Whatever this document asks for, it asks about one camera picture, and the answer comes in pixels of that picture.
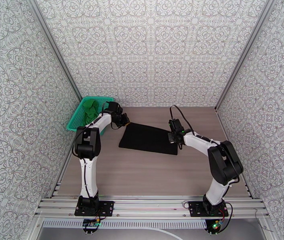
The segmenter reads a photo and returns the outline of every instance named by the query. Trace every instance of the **black towel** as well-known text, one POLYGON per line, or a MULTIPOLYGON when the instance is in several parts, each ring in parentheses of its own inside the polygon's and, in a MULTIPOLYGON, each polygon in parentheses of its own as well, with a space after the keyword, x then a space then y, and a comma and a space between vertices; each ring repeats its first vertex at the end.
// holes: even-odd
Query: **black towel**
POLYGON ((169 132, 161 128, 130 123, 126 126, 119 147, 177 155, 177 143, 169 142, 169 132))

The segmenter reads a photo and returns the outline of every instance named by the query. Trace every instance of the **enclosure wall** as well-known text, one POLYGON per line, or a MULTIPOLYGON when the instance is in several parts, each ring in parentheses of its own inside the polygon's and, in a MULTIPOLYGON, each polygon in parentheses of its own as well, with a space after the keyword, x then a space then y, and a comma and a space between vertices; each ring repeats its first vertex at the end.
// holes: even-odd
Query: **enclosure wall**
POLYGON ((24 239, 73 134, 78 100, 25 0, 0 0, 0 239, 24 239))
POLYGON ((82 96, 213 106, 266 0, 37 0, 82 96))
POLYGON ((278 0, 218 114, 284 239, 284 0, 278 0))

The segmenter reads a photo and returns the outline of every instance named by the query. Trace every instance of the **green towel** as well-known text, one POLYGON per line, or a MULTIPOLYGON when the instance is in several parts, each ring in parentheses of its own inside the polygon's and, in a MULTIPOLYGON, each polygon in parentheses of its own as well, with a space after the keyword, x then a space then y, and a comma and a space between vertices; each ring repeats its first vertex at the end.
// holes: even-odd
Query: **green towel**
POLYGON ((84 112, 85 112, 84 121, 83 121, 84 125, 89 124, 94 119, 96 119, 97 116, 99 116, 99 113, 97 112, 99 104, 97 103, 97 101, 95 101, 93 99, 89 99, 89 100, 85 101, 82 106, 83 106, 84 112))

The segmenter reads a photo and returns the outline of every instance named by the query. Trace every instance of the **green basket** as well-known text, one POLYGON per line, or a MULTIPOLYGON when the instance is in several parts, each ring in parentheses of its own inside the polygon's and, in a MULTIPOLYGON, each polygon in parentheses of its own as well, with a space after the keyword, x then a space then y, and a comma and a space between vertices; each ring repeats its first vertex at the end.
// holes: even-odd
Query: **green basket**
MULTIPOLYGON (((114 101, 114 98, 112 97, 106 97, 106 96, 86 96, 83 97, 82 101, 80 102, 79 106, 77 107, 77 109, 75 110, 75 113, 73 114, 73 116, 71 117, 69 123, 66 126, 67 130, 70 131, 74 131, 76 132, 77 128, 79 126, 83 125, 83 120, 84 120, 84 108, 83 108, 83 103, 89 99, 93 99, 95 101, 97 101, 97 103, 99 104, 99 108, 98 108, 98 112, 100 113, 102 111, 102 106, 105 102, 112 102, 114 101)), ((104 108, 108 108, 109 104, 105 103, 104 104, 104 108)), ((100 135, 104 134, 105 129, 103 129, 103 131, 100 132, 100 135)))

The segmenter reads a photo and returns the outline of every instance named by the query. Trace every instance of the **gray floor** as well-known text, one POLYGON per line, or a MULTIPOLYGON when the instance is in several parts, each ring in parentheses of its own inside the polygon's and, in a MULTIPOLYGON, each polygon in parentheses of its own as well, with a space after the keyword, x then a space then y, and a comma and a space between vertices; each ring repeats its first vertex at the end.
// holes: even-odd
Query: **gray floor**
MULTIPOLYGON (((228 228, 217 236, 210 236, 203 229, 167 230, 183 240, 265 240, 255 219, 233 219, 228 228)), ((82 229, 44 228, 39 240, 174 240, 176 238, 153 230, 106 230, 100 229, 92 236, 82 229)))

